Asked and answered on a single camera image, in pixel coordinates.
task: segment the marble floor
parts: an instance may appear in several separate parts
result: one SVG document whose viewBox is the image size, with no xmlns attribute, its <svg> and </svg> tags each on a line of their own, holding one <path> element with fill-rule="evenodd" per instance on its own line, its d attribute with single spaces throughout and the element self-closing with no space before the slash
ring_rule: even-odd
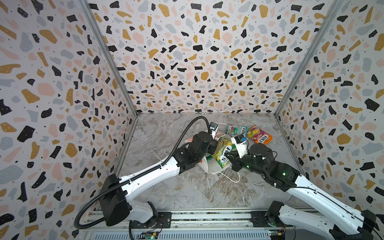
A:
<svg viewBox="0 0 384 240">
<path fill-rule="evenodd" d="M 119 175 L 135 173 L 167 157 L 187 124 L 197 115 L 140 114 Z M 220 132 L 225 132 L 228 123 L 249 127 L 257 124 L 273 136 L 273 140 L 267 146 L 278 153 L 276 160 L 297 168 L 273 115 L 211 113 L 205 116 L 209 122 L 219 125 Z M 189 129 L 185 139 L 204 130 L 206 130 L 205 122 L 198 120 Z M 226 169 L 224 174 L 235 181 L 238 180 L 238 175 L 231 168 Z M 239 174 L 240 182 L 233 183 L 221 174 L 207 174 L 196 165 L 191 170 L 148 188 L 135 199 L 142 202 L 151 201 L 158 209 L 268 208 L 273 200 L 292 207 L 307 206 L 290 194 L 272 187 L 256 173 L 242 169 Z"/>
</svg>

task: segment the robotic arm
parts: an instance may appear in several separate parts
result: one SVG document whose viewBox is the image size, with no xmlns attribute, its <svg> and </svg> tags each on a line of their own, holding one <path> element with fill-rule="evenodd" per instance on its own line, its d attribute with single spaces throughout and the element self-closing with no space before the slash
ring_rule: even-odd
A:
<svg viewBox="0 0 384 240">
<path fill-rule="evenodd" d="M 204 119 L 208 132 L 194 135 L 192 142 L 178 147 L 190 126 L 198 119 Z M 217 141 L 214 140 L 218 125 L 199 116 L 191 121 L 179 138 L 170 155 L 160 162 L 137 173 L 117 178 L 115 174 L 105 179 L 101 194 L 86 204 L 75 218 L 74 226 L 84 229 L 102 221 L 113 226 L 124 219 L 136 220 L 147 228 L 153 226 L 159 214 L 151 202 L 133 200 L 147 188 L 189 170 L 207 153 L 214 154 Z M 232 169 L 238 172 L 245 168 L 260 174 L 272 186 L 302 199 L 324 216 L 293 209 L 281 202 L 273 201 L 266 213 L 272 226 L 294 225 L 307 229 L 328 239 L 372 240 L 372 230 L 376 216 L 368 211 L 356 210 L 336 200 L 319 189 L 299 171 L 286 163 L 277 162 L 273 151 L 264 144 L 254 144 L 247 149 L 247 139 L 237 135 L 231 139 L 236 151 L 225 155 L 232 163 Z M 79 223 L 81 216 L 99 200 L 104 217 L 85 225 Z"/>
</svg>

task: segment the terrazzo pattern wall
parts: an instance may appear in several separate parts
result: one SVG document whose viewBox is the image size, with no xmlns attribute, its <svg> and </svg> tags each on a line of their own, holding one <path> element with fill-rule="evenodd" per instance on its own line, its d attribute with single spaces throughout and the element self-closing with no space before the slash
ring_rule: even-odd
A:
<svg viewBox="0 0 384 240">
<path fill-rule="evenodd" d="M 384 1 L 345 1 L 278 117 L 303 170 L 384 231 Z"/>
<path fill-rule="evenodd" d="M 127 104 L 75 1 L 0 7 L 0 238 L 78 239 L 74 217 L 125 143 Z"/>
<path fill-rule="evenodd" d="M 274 112 L 332 0 L 90 0 L 137 111 Z"/>
</svg>

